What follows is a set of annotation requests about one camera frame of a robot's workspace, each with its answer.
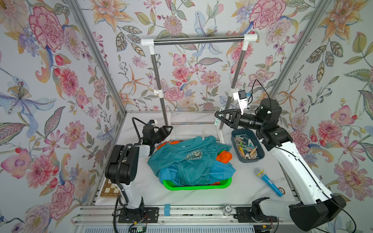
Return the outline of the teal embroidered t-shirt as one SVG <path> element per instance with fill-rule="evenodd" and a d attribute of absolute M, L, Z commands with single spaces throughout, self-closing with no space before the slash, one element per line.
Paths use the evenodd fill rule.
<path fill-rule="evenodd" d="M 148 165 L 158 178 L 161 169 L 176 165 L 181 173 L 189 174 L 193 169 L 198 175 L 207 175 L 216 161 L 218 153 L 230 151 L 230 145 L 218 143 L 214 136 L 202 140 L 200 136 L 181 141 L 178 144 L 166 144 L 151 155 Z"/>

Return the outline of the orange garment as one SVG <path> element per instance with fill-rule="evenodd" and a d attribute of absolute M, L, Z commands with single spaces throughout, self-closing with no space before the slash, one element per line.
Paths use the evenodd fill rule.
<path fill-rule="evenodd" d="M 164 142 L 164 143 L 158 145 L 156 148 L 157 148 L 157 150 L 160 150 L 166 144 L 175 145 L 175 144 L 178 144 L 180 142 L 181 141 L 168 141 L 168 142 Z M 233 156 L 232 156 L 232 154 L 230 152 L 223 150 L 220 153 L 218 153 L 216 161 L 219 161 L 221 163 L 227 164 L 228 162 L 230 162 L 230 160 L 232 159 L 232 157 Z"/>

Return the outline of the blue garment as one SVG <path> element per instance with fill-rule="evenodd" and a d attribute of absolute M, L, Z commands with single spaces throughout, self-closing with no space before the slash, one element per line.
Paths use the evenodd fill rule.
<path fill-rule="evenodd" d="M 158 178 L 161 183 L 163 181 L 171 181 L 177 186 L 201 186 L 210 185 L 223 180 L 232 178 L 236 170 L 230 163 L 224 164 L 215 161 L 207 175 L 198 175 L 193 169 L 187 175 L 184 171 L 179 171 L 176 165 L 171 165 L 168 168 L 161 169 L 158 173 Z"/>

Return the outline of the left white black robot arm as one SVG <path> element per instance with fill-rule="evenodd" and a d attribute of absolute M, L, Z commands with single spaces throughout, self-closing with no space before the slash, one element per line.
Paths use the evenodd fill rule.
<path fill-rule="evenodd" d="M 134 182 L 139 159 L 151 156 L 156 145 L 162 143 L 173 130 L 172 126 L 158 127 L 154 120 L 145 123 L 133 117 L 132 123 L 138 143 L 115 145 L 105 168 L 105 178 L 119 189 L 116 206 L 120 206 L 121 210 L 115 210 L 114 214 L 128 221 L 142 219 L 146 213 L 143 197 Z"/>

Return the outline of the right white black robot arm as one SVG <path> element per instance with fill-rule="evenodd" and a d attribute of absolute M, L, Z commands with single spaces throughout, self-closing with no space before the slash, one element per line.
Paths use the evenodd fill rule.
<path fill-rule="evenodd" d="M 344 210 L 346 201 L 334 195 L 315 175 L 299 153 L 293 138 L 278 125 L 282 108 L 276 100 L 263 99 L 254 114 L 245 113 L 249 97 L 245 90 L 233 90 L 240 108 L 220 110 L 215 117 L 232 129 L 255 130 L 256 137 L 279 162 L 292 182 L 299 201 L 272 201 L 268 197 L 252 202 L 251 217 L 255 221 L 275 216 L 291 220 L 308 232 L 331 222 Z"/>

